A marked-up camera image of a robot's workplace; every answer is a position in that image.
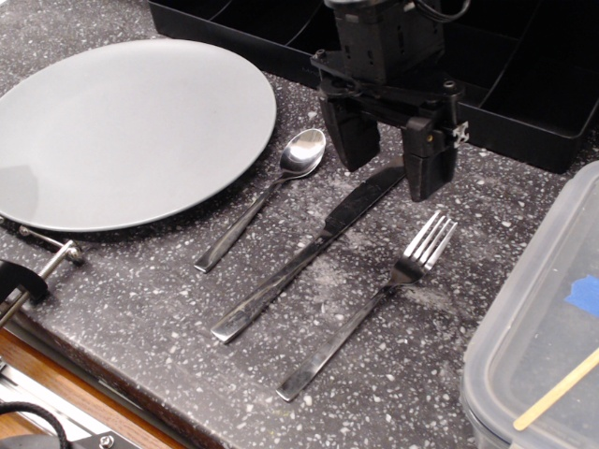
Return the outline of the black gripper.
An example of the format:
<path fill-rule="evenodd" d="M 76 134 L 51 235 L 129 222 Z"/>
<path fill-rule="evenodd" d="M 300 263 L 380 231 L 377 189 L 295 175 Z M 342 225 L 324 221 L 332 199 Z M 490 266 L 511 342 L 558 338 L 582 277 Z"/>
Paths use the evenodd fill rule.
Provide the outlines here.
<path fill-rule="evenodd" d="M 441 71 L 446 23 L 469 2 L 445 11 L 438 1 L 328 1 L 340 48 L 318 51 L 319 100 L 333 146 L 348 170 L 380 152 L 378 123 L 402 130 L 413 201 L 453 180 L 457 147 L 467 140 L 459 118 L 462 87 Z"/>

